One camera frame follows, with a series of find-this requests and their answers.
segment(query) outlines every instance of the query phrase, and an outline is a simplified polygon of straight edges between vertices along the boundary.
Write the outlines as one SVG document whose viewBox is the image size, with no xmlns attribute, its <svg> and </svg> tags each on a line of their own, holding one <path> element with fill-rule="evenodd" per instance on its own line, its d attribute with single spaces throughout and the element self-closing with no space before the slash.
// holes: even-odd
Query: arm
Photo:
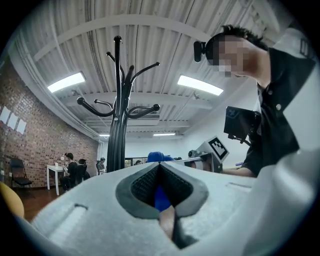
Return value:
<svg viewBox="0 0 320 256">
<path fill-rule="evenodd" d="M 240 169 L 223 169 L 222 173 L 244 177 L 256 177 L 256 175 L 246 167 L 241 167 Z"/>
<path fill-rule="evenodd" d="M 263 164 L 262 141 L 257 133 L 249 137 L 251 146 L 240 169 L 223 169 L 222 173 L 244 177 L 257 177 Z"/>
<path fill-rule="evenodd" d="M 69 175 L 69 173 L 68 173 L 68 168 L 67 168 L 65 165 L 63 165 L 63 166 L 62 166 L 62 169 L 63 169 L 63 171 L 64 171 L 65 176 L 68 176 L 68 175 Z"/>
</svg>

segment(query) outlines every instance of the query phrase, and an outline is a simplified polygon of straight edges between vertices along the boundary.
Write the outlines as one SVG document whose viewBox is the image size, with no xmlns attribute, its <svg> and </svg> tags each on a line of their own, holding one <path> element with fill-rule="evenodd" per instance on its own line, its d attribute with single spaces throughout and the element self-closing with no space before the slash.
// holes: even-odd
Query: seated person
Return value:
<svg viewBox="0 0 320 256">
<path fill-rule="evenodd" d="M 64 155 L 69 161 L 69 165 L 66 167 L 67 162 L 65 162 L 65 165 L 62 165 L 65 177 L 60 178 L 60 183 L 63 190 L 68 191 L 75 185 L 77 163 L 74 161 L 74 155 L 72 153 L 65 153 Z"/>
<path fill-rule="evenodd" d="M 106 169 L 105 165 L 104 165 L 105 161 L 106 161 L 106 159 L 104 157 L 101 157 L 100 161 L 97 162 L 96 168 L 97 168 L 98 171 Z"/>
<path fill-rule="evenodd" d="M 137 160 L 134 164 L 134 166 L 142 165 L 142 162 L 140 160 Z"/>
</svg>

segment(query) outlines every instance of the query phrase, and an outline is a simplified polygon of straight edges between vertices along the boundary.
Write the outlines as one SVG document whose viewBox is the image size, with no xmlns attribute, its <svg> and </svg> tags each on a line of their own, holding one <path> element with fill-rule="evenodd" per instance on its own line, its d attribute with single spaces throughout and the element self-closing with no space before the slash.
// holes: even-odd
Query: ceiling beam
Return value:
<svg viewBox="0 0 320 256">
<path fill-rule="evenodd" d="M 178 140 L 183 139 L 183 135 L 174 135 L 174 136 L 154 136 L 154 132 L 127 132 L 126 133 L 126 142 L 132 139 L 153 139 L 153 140 Z M 98 136 L 96 139 L 100 139 L 102 141 L 109 140 L 108 137 Z"/>
<path fill-rule="evenodd" d="M 143 25 L 143 26 L 154 26 L 158 28 L 168 29 L 175 31 L 201 42 L 207 42 L 211 36 L 204 33 L 198 28 L 192 27 L 185 23 L 172 20 L 165 17 L 155 15 L 141 15 L 141 14 L 121 14 L 121 15 L 110 15 L 103 18 L 98 18 L 80 24 L 79 26 L 73 27 L 70 30 L 60 34 L 57 37 L 59 44 L 64 43 L 76 36 L 90 32 L 92 30 L 103 29 L 112 26 L 126 26 L 126 25 Z M 51 50 L 56 47 L 55 40 L 50 41 L 41 50 L 39 50 L 34 56 L 33 60 L 37 62 Z"/>
<path fill-rule="evenodd" d="M 113 103 L 117 96 L 116 92 L 103 92 L 103 93 L 91 93 L 86 94 L 85 99 L 89 104 L 94 104 L 94 100 L 105 101 Z M 77 103 L 77 98 L 79 96 L 70 96 L 67 98 L 61 99 L 61 102 L 67 107 L 80 106 Z M 184 106 L 197 109 L 211 110 L 211 106 L 208 100 L 203 99 L 190 99 L 185 96 L 169 95 L 169 94 L 160 94 L 160 93 L 147 93 L 147 92 L 131 92 L 130 95 L 131 104 L 159 104 L 161 105 L 175 105 L 175 106 Z"/>
<path fill-rule="evenodd" d="M 99 129 L 99 128 L 103 128 L 105 129 L 106 126 L 95 122 L 95 123 L 86 123 L 87 126 L 89 126 L 92 129 Z M 159 123 L 157 125 L 128 125 L 128 127 L 132 127 L 132 128 L 145 128 L 145 127 L 155 127 L 155 128 L 188 128 L 190 127 L 190 124 L 188 123 L 188 121 L 159 121 Z"/>
</svg>

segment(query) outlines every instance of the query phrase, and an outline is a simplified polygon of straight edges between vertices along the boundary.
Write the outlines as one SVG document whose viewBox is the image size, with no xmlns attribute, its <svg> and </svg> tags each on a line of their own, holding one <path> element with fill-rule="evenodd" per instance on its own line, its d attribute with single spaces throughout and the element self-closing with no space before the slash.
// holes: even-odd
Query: coat rack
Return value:
<svg viewBox="0 0 320 256">
<path fill-rule="evenodd" d="M 135 67 L 130 66 L 127 75 L 120 65 L 120 42 L 121 37 L 116 36 L 114 38 L 115 48 L 114 56 L 108 51 L 106 53 L 115 63 L 115 79 L 116 79 L 116 98 L 114 104 L 105 102 L 102 100 L 94 100 L 96 104 L 102 104 L 108 106 L 111 111 L 108 113 L 100 113 L 94 107 L 89 105 L 83 97 L 79 97 L 76 101 L 79 105 L 82 105 L 91 113 L 99 117 L 110 117 L 112 116 L 111 126 L 110 126 L 110 136 L 108 142 L 108 152 L 106 159 L 106 170 L 108 173 L 117 171 L 119 169 L 125 168 L 125 147 L 126 147 L 126 131 L 127 131 L 127 122 L 128 118 L 138 119 L 144 117 L 147 114 L 158 111 L 160 106 L 154 104 L 151 107 L 147 106 L 136 106 L 128 110 L 131 89 L 136 78 L 141 75 L 143 72 L 152 69 L 155 66 L 159 66 L 160 63 L 156 62 L 150 66 L 145 67 L 140 70 L 134 76 L 133 71 Z M 140 113 L 133 114 L 136 110 L 144 110 Z"/>
</svg>

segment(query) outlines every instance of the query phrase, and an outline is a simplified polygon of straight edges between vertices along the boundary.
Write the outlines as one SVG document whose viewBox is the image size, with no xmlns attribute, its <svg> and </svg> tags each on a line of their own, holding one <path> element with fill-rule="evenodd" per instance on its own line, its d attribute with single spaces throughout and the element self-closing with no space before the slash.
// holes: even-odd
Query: black shirt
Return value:
<svg viewBox="0 0 320 256">
<path fill-rule="evenodd" d="M 69 178 L 71 180 L 75 180 L 76 179 L 76 168 L 77 168 L 77 163 L 76 162 L 71 162 L 68 165 L 68 173 L 69 173 Z"/>
<path fill-rule="evenodd" d="M 269 49 L 271 83 L 266 89 L 258 86 L 261 124 L 249 137 L 242 167 L 256 176 L 262 167 L 276 164 L 283 156 L 299 149 L 297 139 L 283 111 L 296 96 L 315 66 L 310 58 L 297 58 L 286 52 Z"/>
</svg>

